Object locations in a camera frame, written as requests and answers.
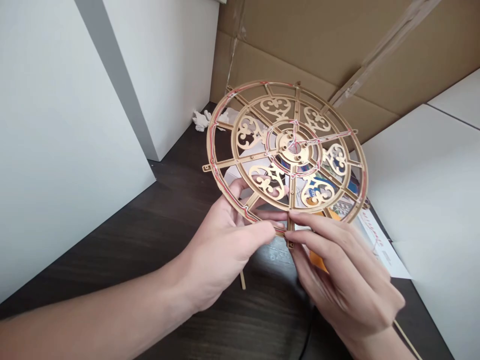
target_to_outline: forearm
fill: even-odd
[[[176,279],[160,270],[0,322],[1,359],[133,359],[195,312]]]
[[[340,338],[355,360],[415,360],[393,327],[372,335],[362,341]]]

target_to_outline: wooden wheel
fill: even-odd
[[[238,111],[232,123],[221,114]],[[231,158],[218,161],[217,128],[231,132]],[[282,211],[295,210],[351,222],[367,196],[367,163],[356,131],[325,100],[283,82],[255,81],[230,89],[215,108],[207,133],[208,164],[231,205],[254,223],[251,209],[259,199]],[[355,150],[359,162],[350,159]],[[235,198],[221,169],[236,166],[253,194],[246,203]],[[352,167],[361,176],[351,181]],[[288,222],[289,230],[294,224]],[[283,229],[277,228],[279,236]]]

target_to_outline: right hand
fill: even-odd
[[[323,317],[347,345],[392,327],[405,306],[385,267],[352,225],[305,212],[290,212],[313,231],[287,231],[298,278]],[[303,245],[323,258],[328,273],[312,265]]]

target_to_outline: desk surface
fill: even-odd
[[[217,136],[228,149],[229,134]],[[150,162],[157,182],[0,304],[0,319],[119,284],[173,259],[221,195],[202,172],[207,162],[206,133],[192,125],[161,162]],[[285,242],[263,246],[244,273],[246,291],[237,279],[210,309],[138,359],[298,359],[312,312]],[[397,320],[423,359],[453,359],[412,282],[392,282],[406,299]],[[304,359],[351,357],[316,316]]]

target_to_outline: white panel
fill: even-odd
[[[480,352],[480,131],[422,105],[363,145],[370,198],[456,360]]]
[[[161,160],[210,98],[220,4],[104,0]]]
[[[73,1],[0,1],[0,302],[154,182]]]
[[[434,108],[480,129],[480,69],[428,103]]]

